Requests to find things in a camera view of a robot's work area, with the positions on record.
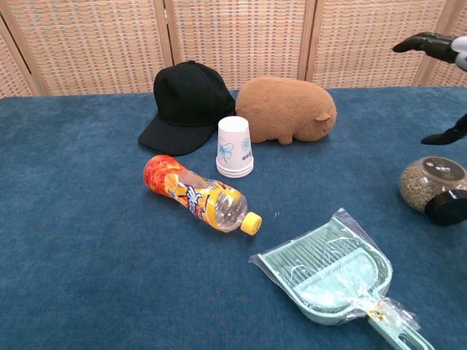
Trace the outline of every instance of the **plush toy ear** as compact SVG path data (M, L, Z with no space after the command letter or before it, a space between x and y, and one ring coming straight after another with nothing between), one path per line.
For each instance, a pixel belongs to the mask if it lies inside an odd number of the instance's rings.
M329 118L331 118L331 116L328 113L322 113L318 115L314 120L316 120L317 122L324 122L325 120L328 120Z

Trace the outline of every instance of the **white paper cup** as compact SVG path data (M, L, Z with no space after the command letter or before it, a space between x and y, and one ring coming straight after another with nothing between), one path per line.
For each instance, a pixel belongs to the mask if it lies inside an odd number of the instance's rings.
M243 177L253 170L253 163L248 120L239 116L220 120L217 137L217 170L227 177Z

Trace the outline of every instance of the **woven screen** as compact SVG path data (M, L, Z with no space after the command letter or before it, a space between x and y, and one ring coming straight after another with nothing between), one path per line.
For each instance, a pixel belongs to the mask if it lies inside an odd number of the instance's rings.
M156 13L160 2L163 16L162 0L2 1L46 93L152 91L155 74L169 63Z
M460 14L459 21L449 35L467 35L467 8ZM467 72L460 70L455 64L438 61L428 82L430 86L467 86Z
M434 31L445 0L319 0L307 80L326 88L412 85L424 54L392 47Z
M20 69L18 52L14 55L12 40L0 18L0 98L10 96L32 96L34 92Z
M306 3L166 0L175 63L206 64L230 89L256 76L297 78Z

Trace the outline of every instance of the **blue carpet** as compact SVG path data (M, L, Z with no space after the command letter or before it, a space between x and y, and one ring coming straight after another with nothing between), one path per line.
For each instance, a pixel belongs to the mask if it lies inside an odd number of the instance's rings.
M426 155L467 164L467 140L420 143L467 111L467 89L330 93L326 139L254 144L243 179L217 172L216 136L178 158L247 196L263 217L255 237L214 231L144 186L151 93L1 100L0 349L391 349L365 319L309 321L248 263L341 207L393 264L387 296L436 349L465 347L467 225L432 225L398 179Z

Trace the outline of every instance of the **dustpan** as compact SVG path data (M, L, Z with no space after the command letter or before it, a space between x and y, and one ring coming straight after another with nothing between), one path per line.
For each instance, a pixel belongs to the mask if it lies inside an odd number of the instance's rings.
M252 256L250 262L313 322L333 326L367 316L394 349L434 349L418 333L414 314L385 297L392 265L345 209L316 230Z

